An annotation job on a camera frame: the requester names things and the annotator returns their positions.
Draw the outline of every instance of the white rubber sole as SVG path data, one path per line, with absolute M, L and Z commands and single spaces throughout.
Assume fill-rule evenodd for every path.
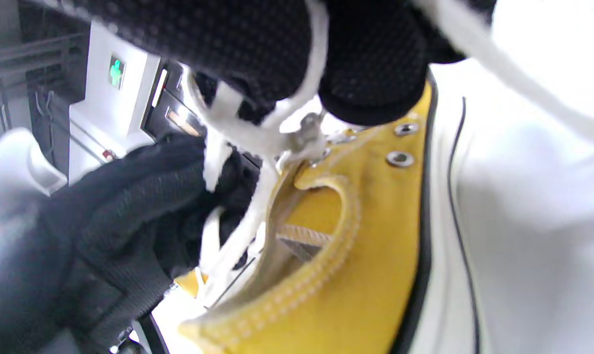
M 411 354 L 476 354 L 476 313 L 450 206 L 450 157 L 464 114 L 460 95 L 438 88 L 430 139 L 431 271 Z

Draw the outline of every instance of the person's hand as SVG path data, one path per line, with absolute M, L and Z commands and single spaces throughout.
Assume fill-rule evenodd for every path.
M 31 349 L 69 328 L 86 353 L 105 353 L 174 278 L 198 264 L 203 224 L 218 206 L 225 209 L 225 242 L 248 207 L 257 175 L 234 153 L 210 193 L 204 150 L 200 137 L 169 135 L 45 200 L 34 228 L 5 250 L 0 347 L 20 352 L 14 330 L 3 331 L 19 325 L 18 341 Z
M 311 49 L 304 0 L 36 0 L 101 22 L 149 53 L 198 72 L 207 103 L 216 81 L 246 100 L 239 117 L 260 123 L 301 85 Z M 487 22 L 497 0 L 466 0 Z M 330 15 L 324 108 L 353 125 L 378 125 L 408 112 L 423 93 L 428 65 L 464 56 L 411 0 L 323 0 Z

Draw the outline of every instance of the white surface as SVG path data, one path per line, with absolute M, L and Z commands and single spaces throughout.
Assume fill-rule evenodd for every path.
M 108 82 L 110 58 L 115 54 L 125 64 L 122 87 L 117 90 Z M 133 148 L 152 144 L 153 140 L 140 125 L 149 103 L 155 81 L 159 57 L 127 43 L 98 23 L 92 23 L 89 39 L 88 77 L 85 99 L 70 106 L 70 132 L 81 136 L 79 140 L 96 155 L 103 148 L 93 139 L 84 137 L 88 132 L 105 148 L 123 157 Z M 70 146 L 70 181 L 79 179 L 92 166 L 81 165 L 88 159 L 75 157 L 81 151 Z
M 591 4 L 501 2 L 494 31 L 528 72 L 594 115 Z M 594 354 L 594 145 L 473 60 L 439 71 L 450 75 L 440 87 L 469 99 L 453 183 L 483 352 Z
M 50 195 L 66 184 L 61 172 L 48 163 L 37 141 L 25 128 L 0 138 L 0 216 L 24 204 L 25 197 Z

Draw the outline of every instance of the stitching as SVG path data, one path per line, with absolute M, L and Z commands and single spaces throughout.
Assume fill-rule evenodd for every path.
M 311 246 L 321 246 L 330 242 L 331 235 L 320 233 L 308 227 L 297 225 L 283 225 L 277 231 L 279 239 L 293 240 Z
M 358 202 L 357 193 L 351 188 L 351 183 L 349 179 L 342 175 L 335 175 L 338 179 L 338 182 L 342 184 L 344 188 L 348 191 L 347 196 L 349 199 L 353 200 L 351 203 L 354 206 L 350 216 L 351 221 L 347 223 L 342 231 L 340 231 L 341 235 L 348 235 L 344 242 L 340 242 L 339 244 L 335 244 L 333 249 L 330 249 L 330 255 L 326 259 L 324 264 L 317 264 L 310 268 L 311 273 L 304 275 L 304 279 L 301 282 L 297 282 L 292 286 L 287 288 L 287 291 L 279 294 L 274 294 L 272 298 L 269 298 L 269 295 L 263 295 L 257 301 L 266 302 L 263 310 L 264 313 L 259 314 L 259 311 L 253 312 L 252 314 L 247 314 L 246 318 L 248 320 L 252 320 L 256 318 L 259 320 L 253 323 L 252 327 L 249 328 L 247 331 L 241 331 L 239 328 L 234 328 L 232 323 L 229 323 L 228 327 L 225 329 L 225 336 L 228 338 L 218 340 L 223 340 L 229 343 L 230 347 L 237 345 L 241 340 L 244 340 L 254 333 L 262 331 L 266 325 L 270 325 L 275 321 L 279 320 L 281 316 L 284 316 L 291 312 L 292 310 L 299 307 L 301 303 L 306 301 L 309 297 L 313 296 L 319 289 L 321 289 L 328 280 L 331 279 L 331 276 L 336 273 L 346 262 L 347 256 L 349 251 L 354 245 L 356 241 L 356 237 L 358 235 L 358 229 L 360 228 L 360 203 Z M 279 311 L 275 309 L 275 306 L 281 305 L 286 298 L 292 297 L 288 304 L 285 304 Z M 212 331 L 215 327 L 221 327 L 225 323 L 230 322 L 229 319 L 225 319 L 220 321 L 214 325 L 208 325 L 207 330 Z
M 330 171 L 341 161 L 341 159 L 343 159 L 343 157 L 372 141 L 372 139 L 385 128 L 390 128 L 390 125 L 374 128 L 369 132 L 369 134 L 366 134 L 363 141 L 360 141 L 360 143 L 355 144 L 351 148 L 347 148 L 340 154 L 336 155 L 330 160 L 326 172 L 315 179 L 313 187 L 324 186 L 321 183 L 317 183 L 317 181 L 320 181 L 324 177 L 332 177 L 336 179 L 339 184 L 341 184 L 344 190 L 347 191 L 347 198 L 350 199 L 350 204 L 353 206 L 351 209 L 353 215 L 350 215 L 350 222 L 347 223 L 339 233 L 340 235 L 347 235 L 344 242 L 330 245 L 330 247 L 334 246 L 334 248 L 329 248 L 327 250 L 330 255 L 325 260 L 326 262 L 324 264 L 316 264 L 311 266 L 309 268 L 310 273 L 305 273 L 303 276 L 304 279 L 301 280 L 301 282 L 292 284 L 283 293 L 272 295 L 268 295 L 267 293 L 258 298 L 256 302 L 266 302 L 262 308 L 262 313 L 260 310 L 256 310 L 251 314 L 245 314 L 243 316 L 244 318 L 250 321 L 253 320 L 254 322 L 252 323 L 252 327 L 250 327 L 249 330 L 241 331 L 238 328 L 234 328 L 234 325 L 231 323 L 229 318 L 217 321 L 215 324 L 208 324 L 208 331 L 214 331 L 216 328 L 225 326 L 223 331 L 225 332 L 225 337 L 227 338 L 217 338 L 219 342 L 225 341 L 229 343 L 230 347 L 234 347 L 235 345 L 238 345 L 241 340 L 245 340 L 256 332 L 263 331 L 267 325 L 271 325 L 275 321 L 279 320 L 281 316 L 288 314 L 290 311 L 299 307 L 299 305 L 306 301 L 309 297 L 315 295 L 315 293 L 317 293 L 317 291 L 319 291 L 324 286 L 324 284 L 326 284 L 326 282 L 331 279 L 331 276 L 345 264 L 347 256 L 349 255 L 349 251 L 354 246 L 356 241 L 358 230 L 360 229 L 362 205 L 360 204 L 357 191 L 352 188 L 353 186 L 348 177 L 343 175 L 331 175 Z M 280 305 L 286 298 L 289 297 L 292 297 L 291 301 L 284 305 L 281 311 L 279 311 L 278 315 L 277 311 L 275 310 L 275 305 Z

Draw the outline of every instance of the black piping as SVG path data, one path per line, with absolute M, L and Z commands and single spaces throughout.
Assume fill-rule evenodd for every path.
M 454 144 L 452 144 L 452 151 L 450 152 L 450 161 L 448 162 L 448 199 L 450 201 L 450 208 L 452 209 L 452 215 L 454 219 L 454 227 L 456 229 L 457 238 L 459 239 L 459 247 L 461 247 L 461 254 L 463 255 L 463 263 L 465 264 L 465 272 L 468 276 L 468 287 L 470 287 L 470 296 L 472 296 L 472 311 L 474 312 L 474 341 L 475 348 L 474 353 L 479 354 L 481 352 L 481 334 L 480 325 L 478 322 L 478 311 L 476 305 L 476 295 L 474 294 L 474 285 L 472 282 L 472 273 L 470 272 L 470 262 L 465 253 L 465 247 L 463 246 L 463 239 L 461 238 L 461 230 L 459 228 L 459 220 L 456 217 L 454 209 L 454 198 L 452 197 L 452 164 L 454 161 L 454 153 L 456 152 L 457 145 L 459 144 L 459 137 L 463 131 L 463 125 L 465 124 L 465 116 L 467 111 L 467 102 L 463 98 L 463 116 L 461 117 L 461 123 L 454 137 Z

